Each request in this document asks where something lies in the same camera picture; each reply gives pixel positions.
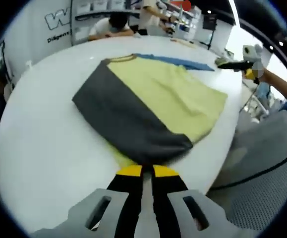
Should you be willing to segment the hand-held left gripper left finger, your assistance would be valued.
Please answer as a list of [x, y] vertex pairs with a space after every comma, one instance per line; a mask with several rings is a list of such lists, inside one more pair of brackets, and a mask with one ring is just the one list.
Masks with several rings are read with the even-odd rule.
[[132, 238], [141, 212], [141, 165], [119, 170], [106, 189], [97, 188], [71, 207], [67, 219], [33, 238]]

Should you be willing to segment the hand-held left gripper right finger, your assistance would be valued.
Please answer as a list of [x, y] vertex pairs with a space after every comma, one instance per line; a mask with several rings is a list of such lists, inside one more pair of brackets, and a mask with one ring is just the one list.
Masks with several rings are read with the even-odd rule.
[[255, 238], [257, 232], [237, 227], [222, 207], [195, 189], [178, 172], [154, 165], [153, 210], [162, 238]]

